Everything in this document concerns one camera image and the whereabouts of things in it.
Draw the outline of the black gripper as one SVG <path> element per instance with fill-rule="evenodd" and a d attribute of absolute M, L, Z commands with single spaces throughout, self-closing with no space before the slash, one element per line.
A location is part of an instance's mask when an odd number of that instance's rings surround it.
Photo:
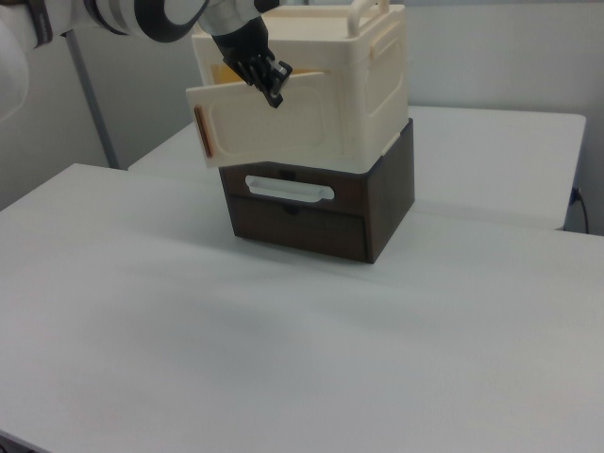
<path fill-rule="evenodd" d="M 277 109 L 283 101 L 281 89 L 293 68 L 285 61 L 274 60 L 268 37 L 268 29 L 259 16 L 234 32 L 212 38 L 224 63 L 247 85 L 260 89 L 269 106 Z"/>

